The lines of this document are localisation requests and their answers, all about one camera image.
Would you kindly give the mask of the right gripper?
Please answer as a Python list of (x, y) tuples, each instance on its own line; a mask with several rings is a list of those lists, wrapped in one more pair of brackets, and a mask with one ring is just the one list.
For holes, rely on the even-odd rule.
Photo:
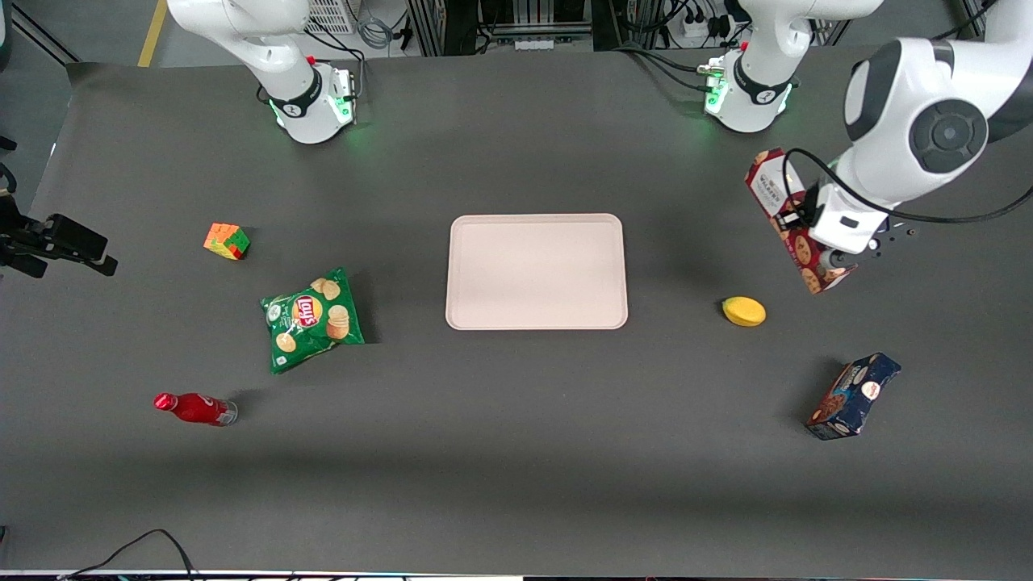
[(21, 213), (10, 192), (1, 192), (1, 265), (10, 267), (31, 278), (45, 275), (48, 262), (34, 255), (12, 253), (43, 253), (51, 259), (66, 259), (85, 265), (103, 276), (115, 274), (118, 261), (107, 253), (108, 239), (85, 227), (65, 215), (51, 215), (45, 223)]

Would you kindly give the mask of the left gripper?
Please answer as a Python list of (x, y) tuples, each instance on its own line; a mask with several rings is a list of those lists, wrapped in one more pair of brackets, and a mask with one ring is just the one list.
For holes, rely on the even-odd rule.
[(831, 183), (819, 189), (817, 208), (820, 214), (816, 220), (815, 202), (784, 202), (772, 217), (772, 227), (780, 234), (811, 228), (812, 238), (829, 248), (863, 253), (888, 217)]

